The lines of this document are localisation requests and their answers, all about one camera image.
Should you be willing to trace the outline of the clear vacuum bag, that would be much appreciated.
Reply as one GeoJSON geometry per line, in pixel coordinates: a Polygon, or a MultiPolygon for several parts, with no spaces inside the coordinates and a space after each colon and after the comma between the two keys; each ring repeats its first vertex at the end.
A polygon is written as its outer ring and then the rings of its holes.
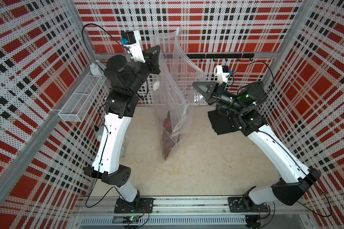
{"type": "Polygon", "coordinates": [[[161,138],[163,120],[168,112],[172,123],[172,139],[177,140],[180,135],[180,141],[171,154],[190,132],[194,109],[203,102],[202,96],[194,90],[192,84],[205,80],[204,72],[183,51],[181,35],[182,28],[179,27],[170,33],[159,33],[153,39],[153,44],[161,47],[161,72],[152,75],[153,84],[160,82],[158,90],[152,92],[154,116],[161,138]]]}

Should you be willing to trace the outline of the red black plaid shirt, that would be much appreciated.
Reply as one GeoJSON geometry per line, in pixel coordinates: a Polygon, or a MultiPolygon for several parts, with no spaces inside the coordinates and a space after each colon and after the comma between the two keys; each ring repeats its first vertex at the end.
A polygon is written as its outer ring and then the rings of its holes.
{"type": "Polygon", "coordinates": [[[180,135],[177,136],[177,140],[173,140],[172,134],[172,123],[170,112],[167,113],[167,117],[163,120],[162,124],[162,138],[161,138],[161,151],[164,160],[167,160],[168,156],[171,154],[175,145],[180,141],[180,135]]]}

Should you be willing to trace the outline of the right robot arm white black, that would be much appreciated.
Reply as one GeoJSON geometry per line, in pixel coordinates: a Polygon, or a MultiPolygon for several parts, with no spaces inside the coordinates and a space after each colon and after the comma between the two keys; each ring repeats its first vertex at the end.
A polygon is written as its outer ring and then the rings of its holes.
{"type": "Polygon", "coordinates": [[[263,82],[248,84],[238,94],[226,90],[226,83],[193,82],[193,88],[216,106],[208,112],[214,131],[218,135],[241,132],[263,151],[280,176],[271,186],[249,189],[243,196],[250,204],[277,200],[292,206],[320,178],[318,170],[308,168],[287,149],[257,111],[267,99],[263,82]]]}

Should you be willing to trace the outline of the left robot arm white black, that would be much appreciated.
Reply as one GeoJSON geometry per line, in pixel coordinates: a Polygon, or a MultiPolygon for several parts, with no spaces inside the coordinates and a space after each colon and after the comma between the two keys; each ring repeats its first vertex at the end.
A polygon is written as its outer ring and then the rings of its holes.
{"type": "Polygon", "coordinates": [[[140,205],[140,193],[129,180],[131,168],[119,163],[126,130],[133,118],[140,99],[138,91],[151,74],[160,74],[160,46],[142,51],[142,60],[127,61],[123,55],[115,55],[107,61],[104,75],[111,82],[111,90],[105,102],[104,130],[97,156],[84,168],[88,177],[100,179],[115,188],[122,203],[136,209],[140,205]]]}

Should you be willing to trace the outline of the white alarm clock on shelf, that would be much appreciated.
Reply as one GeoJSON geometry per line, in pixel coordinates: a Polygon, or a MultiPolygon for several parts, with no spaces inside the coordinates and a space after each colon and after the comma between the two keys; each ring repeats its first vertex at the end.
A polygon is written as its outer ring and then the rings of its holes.
{"type": "Polygon", "coordinates": [[[90,64],[90,72],[93,76],[103,76],[104,75],[104,69],[105,69],[105,65],[102,63],[91,63],[90,64]]]}

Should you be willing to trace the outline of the small circuit board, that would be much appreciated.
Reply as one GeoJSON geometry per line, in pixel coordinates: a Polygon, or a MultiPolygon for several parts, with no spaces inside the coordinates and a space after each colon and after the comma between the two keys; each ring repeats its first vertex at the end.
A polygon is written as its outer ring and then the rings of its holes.
{"type": "Polygon", "coordinates": [[[139,223],[139,216],[114,216],[112,224],[139,223]]]}

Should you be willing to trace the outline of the black hook rail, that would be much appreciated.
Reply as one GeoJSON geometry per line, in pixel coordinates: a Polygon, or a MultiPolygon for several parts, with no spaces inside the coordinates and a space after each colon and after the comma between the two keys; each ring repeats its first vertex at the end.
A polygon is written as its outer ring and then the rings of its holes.
{"type": "Polygon", "coordinates": [[[187,54],[190,59],[249,59],[252,60],[255,56],[254,53],[199,53],[187,54]]]}

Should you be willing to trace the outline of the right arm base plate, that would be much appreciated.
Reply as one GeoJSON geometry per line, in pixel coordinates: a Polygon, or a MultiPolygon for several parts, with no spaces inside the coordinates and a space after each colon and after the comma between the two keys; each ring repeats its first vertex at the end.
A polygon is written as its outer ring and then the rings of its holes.
{"type": "Polygon", "coordinates": [[[249,198],[240,197],[229,197],[228,206],[230,212],[248,212],[248,213],[268,213],[269,208],[266,204],[256,205],[249,198]]]}

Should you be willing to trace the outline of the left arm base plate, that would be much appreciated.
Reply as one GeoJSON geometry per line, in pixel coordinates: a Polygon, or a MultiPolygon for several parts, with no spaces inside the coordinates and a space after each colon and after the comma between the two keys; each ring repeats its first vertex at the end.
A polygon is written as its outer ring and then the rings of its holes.
{"type": "Polygon", "coordinates": [[[115,214],[131,214],[131,213],[152,213],[154,198],[137,197],[133,202],[127,202],[121,198],[116,201],[115,214]]]}

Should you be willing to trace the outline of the aluminium mounting rail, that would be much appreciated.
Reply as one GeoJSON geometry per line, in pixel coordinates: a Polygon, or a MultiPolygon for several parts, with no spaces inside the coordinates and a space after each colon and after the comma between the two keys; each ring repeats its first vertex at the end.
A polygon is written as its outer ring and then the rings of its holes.
{"type": "MultiPolygon", "coordinates": [[[[260,216],[278,214],[304,214],[306,210],[300,204],[284,205],[278,201],[263,204],[256,209],[243,207],[240,196],[154,196],[152,203],[144,204],[147,210],[142,210],[147,216],[158,215],[253,215],[260,216]]],[[[74,216],[113,216],[118,197],[80,198],[75,205],[74,216]]]]}

